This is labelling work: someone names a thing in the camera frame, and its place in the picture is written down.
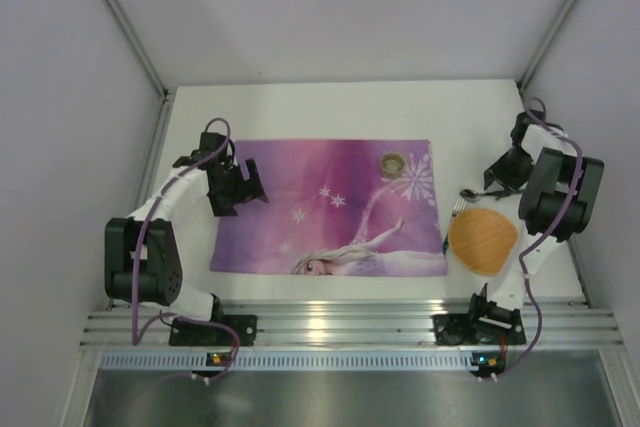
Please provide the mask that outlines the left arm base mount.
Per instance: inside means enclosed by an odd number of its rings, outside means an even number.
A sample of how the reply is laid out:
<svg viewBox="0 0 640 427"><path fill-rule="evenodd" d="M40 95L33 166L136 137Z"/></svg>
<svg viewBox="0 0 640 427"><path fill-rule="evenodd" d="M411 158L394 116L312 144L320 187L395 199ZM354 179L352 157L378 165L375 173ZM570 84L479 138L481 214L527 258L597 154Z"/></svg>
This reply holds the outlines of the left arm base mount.
<svg viewBox="0 0 640 427"><path fill-rule="evenodd" d="M253 346L257 334L255 315L224 315L222 324L233 330L239 341L227 330L177 318L172 321L169 345L172 347L241 347Z"/></svg>

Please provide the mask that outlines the woven wicker plate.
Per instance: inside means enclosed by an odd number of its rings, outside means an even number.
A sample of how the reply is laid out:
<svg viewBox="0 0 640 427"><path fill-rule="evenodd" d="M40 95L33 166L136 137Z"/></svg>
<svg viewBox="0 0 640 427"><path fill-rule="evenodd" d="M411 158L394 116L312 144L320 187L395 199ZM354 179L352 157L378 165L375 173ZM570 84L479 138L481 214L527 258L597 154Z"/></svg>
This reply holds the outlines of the woven wicker plate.
<svg viewBox="0 0 640 427"><path fill-rule="evenodd" d="M515 225L503 214L471 208L458 214L448 232L449 249L470 271L498 275L518 239Z"/></svg>

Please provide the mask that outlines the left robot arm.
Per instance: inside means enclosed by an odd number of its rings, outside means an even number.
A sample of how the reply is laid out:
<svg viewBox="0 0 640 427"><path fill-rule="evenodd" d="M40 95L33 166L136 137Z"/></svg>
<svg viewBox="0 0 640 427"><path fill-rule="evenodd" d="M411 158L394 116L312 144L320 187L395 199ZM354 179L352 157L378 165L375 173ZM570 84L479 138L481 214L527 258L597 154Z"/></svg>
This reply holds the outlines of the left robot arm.
<svg viewBox="0 0 640 427"><path fill-rule="evenodd" d="M178 229L201 201L214 216L230 217L238 214L237 205L253 200L268 200L256 161L249 157L241 167L232 140L220 133L201 133L198 148L176 159L166 181L141 207L106 224L107 296L132 306L153 304L182 317L220 322L220 299L184 279Z"/></svg>

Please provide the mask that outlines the purple Frozen placemat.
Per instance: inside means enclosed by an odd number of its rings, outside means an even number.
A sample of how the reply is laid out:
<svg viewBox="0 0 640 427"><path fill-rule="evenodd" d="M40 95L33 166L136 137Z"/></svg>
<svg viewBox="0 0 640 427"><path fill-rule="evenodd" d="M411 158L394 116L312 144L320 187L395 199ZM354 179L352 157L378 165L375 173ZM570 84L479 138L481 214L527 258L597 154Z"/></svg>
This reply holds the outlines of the purple Frozen placemat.
<svg viewBox="0 0 640 427"><path fill-rule="evenodd" d="M447 272L428 140L246 140L269 198L220 219L213 272L439 277ZM406 170L382 177L399 152Z"/></svg>

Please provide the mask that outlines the fork with teal handle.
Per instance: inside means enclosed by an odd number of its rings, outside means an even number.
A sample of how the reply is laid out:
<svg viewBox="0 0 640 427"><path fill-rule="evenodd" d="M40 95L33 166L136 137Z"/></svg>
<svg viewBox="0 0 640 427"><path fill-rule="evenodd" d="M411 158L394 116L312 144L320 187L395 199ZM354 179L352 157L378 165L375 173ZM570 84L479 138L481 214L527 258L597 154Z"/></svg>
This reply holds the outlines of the fork with teal handle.
<svg viewBox="0 0 640 427"><path fill-rule="evenodd" d="M466 204L467 204L466 200L464 198L462 198L462 197L459 197L456 200L456 202L454 204L454 207L452 209L452 212L451 212L449 226L452 226L453 225L453 221L455 220L455 218L461 212L463 212L465 210ZM443 240L443 244L442 244L442 249L443 249L443 253L444 254L446 254L448 249L449 249L449 233L448 232L446 233L445 238Z"/></svg>

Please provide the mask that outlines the spoon with teal handle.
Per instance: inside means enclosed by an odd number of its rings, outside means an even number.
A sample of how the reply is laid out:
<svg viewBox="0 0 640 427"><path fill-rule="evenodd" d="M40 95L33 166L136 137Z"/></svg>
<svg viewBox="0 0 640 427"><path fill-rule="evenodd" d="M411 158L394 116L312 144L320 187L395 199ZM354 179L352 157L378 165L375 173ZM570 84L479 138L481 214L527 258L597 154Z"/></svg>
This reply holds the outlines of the spoon with teal handle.
<svg viewBox="0 0 640 427"><path fill-rule="evenodd" d="M471 189L462 189L459 192L459 196L464 198L466 202L477 203L484 198L491 198L491 197L485 197L484 196L485 192L487 191L473 191Z"/></svg>

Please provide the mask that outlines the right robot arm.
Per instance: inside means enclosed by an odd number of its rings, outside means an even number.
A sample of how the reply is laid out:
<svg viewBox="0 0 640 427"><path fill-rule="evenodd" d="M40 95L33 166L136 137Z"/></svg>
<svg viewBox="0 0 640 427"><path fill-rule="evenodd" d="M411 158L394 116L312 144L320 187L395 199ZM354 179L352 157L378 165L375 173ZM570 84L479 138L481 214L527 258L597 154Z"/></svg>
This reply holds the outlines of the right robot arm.
<svg viewBox="0 0 640 427"><path fill-rule="evenodd" d="M604 173L604 163L587 157L542 110L516 117L511 147L484 172L484 187L497 184L502 198L520 196L522 226L497 277L471 297L469 314L513 325L531 296L531 280L547 258L588 225Z"/></svg>

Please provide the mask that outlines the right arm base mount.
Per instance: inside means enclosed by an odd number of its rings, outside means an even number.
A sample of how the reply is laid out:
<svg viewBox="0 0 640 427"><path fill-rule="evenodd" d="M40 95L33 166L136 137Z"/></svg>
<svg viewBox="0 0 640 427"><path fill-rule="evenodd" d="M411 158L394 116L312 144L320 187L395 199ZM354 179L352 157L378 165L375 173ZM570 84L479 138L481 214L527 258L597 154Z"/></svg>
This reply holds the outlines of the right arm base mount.
<svg viewBox="0 0 640 427"><path fill-rule="evenodd" d="M521 318L481 315L472 319L468 314L438 314L432 317L438 346L508 346L526 344Z"/></svg>

